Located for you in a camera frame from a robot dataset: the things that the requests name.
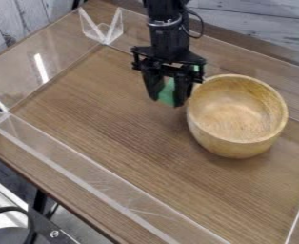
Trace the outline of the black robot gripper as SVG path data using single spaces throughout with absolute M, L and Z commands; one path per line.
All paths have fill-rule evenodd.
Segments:
M 202 82 L 205 60 L 189 50 L 189 20 L 147 21 L 149 46 L 134 46 L 131 67 L 141 71 L 149 98 L 155 101 L 163 88 L 163 75 L 174 75 L 174 107 L 190 97 L 193 83 Z

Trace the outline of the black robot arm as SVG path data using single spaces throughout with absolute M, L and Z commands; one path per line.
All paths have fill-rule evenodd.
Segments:
M 166 87 L 163 78 L 174 80 L 171 105 L 181 107 L 193 85 L 203 81 L 205 59 L 190 52 L 190 38 L 203 35 L 203 20 L 186 8 L 190 0 L 143 0 L 147 11 L 149 45 L 133 46 L 131 69 L 141 72 L 149 98 L 158 100 Z

